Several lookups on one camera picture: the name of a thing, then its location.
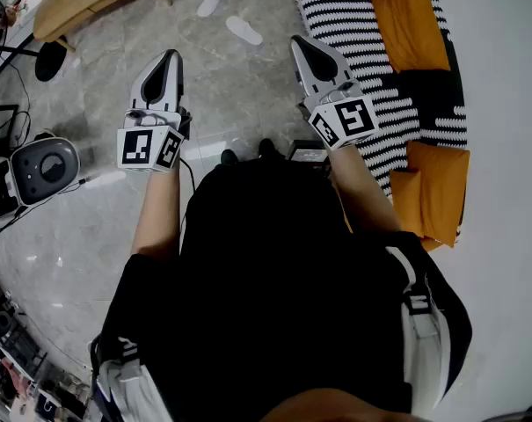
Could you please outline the person's black shirt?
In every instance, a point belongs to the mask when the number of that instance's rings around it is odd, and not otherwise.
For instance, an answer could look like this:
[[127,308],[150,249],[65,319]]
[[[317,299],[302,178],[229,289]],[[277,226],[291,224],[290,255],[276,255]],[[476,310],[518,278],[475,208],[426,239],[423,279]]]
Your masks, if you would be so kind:
[[419,238],[354,233],[332,175],[216,166],[179,254],[134,254],[93,340],[103,422],[426,422],[472,337]]

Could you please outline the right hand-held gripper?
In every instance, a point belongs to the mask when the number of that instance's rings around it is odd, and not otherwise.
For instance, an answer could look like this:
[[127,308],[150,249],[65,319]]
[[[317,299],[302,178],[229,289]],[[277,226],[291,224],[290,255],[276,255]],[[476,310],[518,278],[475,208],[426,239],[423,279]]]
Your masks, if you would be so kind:
[[315,38],[290,41],[304,119],[329,150],[355,145],[379,130],[372,98],[365,94],[344,55]]

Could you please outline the person's right forearm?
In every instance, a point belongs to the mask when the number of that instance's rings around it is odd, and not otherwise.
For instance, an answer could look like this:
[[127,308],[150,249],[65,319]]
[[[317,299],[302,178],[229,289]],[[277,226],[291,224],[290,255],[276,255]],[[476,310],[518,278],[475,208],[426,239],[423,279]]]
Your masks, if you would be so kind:
[[338,188],[346,218],[354,233],[401,230],[392,203],[354,145],[330,151],[329,160],[332,180]]

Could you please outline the black standing fan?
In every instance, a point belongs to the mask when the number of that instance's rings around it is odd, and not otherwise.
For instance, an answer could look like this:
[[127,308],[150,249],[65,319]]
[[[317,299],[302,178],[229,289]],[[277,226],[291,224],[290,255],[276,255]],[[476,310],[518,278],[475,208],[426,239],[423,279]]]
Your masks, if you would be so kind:
[[26,48],[32,35],[26,35],[29,24],[24,19],[13,27],[8,27],[4,4],[0,1],[0,72],[15,55],[27,55],[35,59],[35,76],[41,82],[55,77],[62,67],[67,50],[57,42],[43,43],[38,51]]

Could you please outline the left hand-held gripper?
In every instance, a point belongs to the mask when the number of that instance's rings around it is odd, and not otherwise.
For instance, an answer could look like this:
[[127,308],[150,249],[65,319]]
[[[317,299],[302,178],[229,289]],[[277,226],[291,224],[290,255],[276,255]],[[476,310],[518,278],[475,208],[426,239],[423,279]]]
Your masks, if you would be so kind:
[[124,127],[117,131],[117,163],[131,171],[168,172],[189,138],[191,114],[181,106],[183,59],[167,49],[133,81]]

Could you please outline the large orange cushion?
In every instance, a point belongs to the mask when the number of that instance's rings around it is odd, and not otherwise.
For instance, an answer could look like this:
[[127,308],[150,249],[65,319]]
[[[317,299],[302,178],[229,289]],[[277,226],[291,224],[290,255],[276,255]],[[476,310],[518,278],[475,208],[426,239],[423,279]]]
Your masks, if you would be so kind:
[[391,67],[450,70],[431,0],[371,0]]

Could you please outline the black box with label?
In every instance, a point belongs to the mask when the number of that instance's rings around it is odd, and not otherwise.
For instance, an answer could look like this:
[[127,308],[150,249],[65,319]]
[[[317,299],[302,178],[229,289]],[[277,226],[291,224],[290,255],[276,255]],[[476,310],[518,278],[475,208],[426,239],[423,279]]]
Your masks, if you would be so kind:
[[307,164],[320,171],[326,171],[330,166],[327,150],[321,141],[293,141],[286,155],[286,159],[291,162]]

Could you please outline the small orange cushion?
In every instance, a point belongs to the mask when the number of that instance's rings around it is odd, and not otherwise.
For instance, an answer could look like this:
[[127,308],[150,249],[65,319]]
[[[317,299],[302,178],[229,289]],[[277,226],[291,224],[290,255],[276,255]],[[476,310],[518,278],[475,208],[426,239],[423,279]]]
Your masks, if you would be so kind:
[[420,203],[420,171],[391,171],[390,188],[393,206],[402,229],[422,238],[424,232]]

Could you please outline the wooden table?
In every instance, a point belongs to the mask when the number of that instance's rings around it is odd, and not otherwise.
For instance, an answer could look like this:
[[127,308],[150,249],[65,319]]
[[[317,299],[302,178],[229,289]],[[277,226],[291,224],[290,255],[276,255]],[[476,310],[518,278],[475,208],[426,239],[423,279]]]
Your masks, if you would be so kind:
[[120,0],[41,0],[33,19],[33,37],[36,40],[57,42],[68,51],[75,49],[65,35],[95,13]]

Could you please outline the pink bundle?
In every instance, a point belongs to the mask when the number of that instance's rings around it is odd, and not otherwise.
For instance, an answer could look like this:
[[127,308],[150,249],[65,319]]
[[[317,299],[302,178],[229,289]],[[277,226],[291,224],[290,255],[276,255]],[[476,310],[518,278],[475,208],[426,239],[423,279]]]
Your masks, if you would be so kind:
[[26,17],[27,12],[29,12],[27,0],[19,0],[17,3],[6,4],[4,8],[8,27],[19,24]]

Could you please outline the person's left forearm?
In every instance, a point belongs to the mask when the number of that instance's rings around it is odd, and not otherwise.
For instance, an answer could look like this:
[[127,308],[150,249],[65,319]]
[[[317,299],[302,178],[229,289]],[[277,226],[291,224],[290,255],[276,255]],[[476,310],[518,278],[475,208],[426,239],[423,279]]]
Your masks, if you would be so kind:
[[168,261],[179,254],[179,166],[168,172],[152,172],[135,229],[131,254]]

